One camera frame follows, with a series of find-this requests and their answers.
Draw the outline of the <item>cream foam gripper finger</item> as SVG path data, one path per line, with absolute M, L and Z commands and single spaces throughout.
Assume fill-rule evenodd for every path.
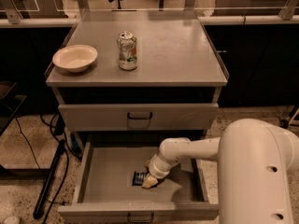
M 158 183 L 158 179 L 150 174 L 147 174 L 143 180 L 142 188 L 150 189 Z

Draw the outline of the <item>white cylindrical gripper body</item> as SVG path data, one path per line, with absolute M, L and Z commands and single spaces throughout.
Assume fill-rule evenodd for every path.
M 155 154 L 148 160 L 149 174 L 156 179 L 164 179 L 172 168 L 180 164 L 180 160 L 169 161 L 160 154 Z

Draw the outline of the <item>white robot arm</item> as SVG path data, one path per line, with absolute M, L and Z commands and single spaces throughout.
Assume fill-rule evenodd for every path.
M 167 138 L 148 162 L 149 189 L 184 158 L 218 164 L 220 224 L 294 224 L 287 173 L 299 169 L 299 138 L 257 119 L 231 123 L 218 138 Z

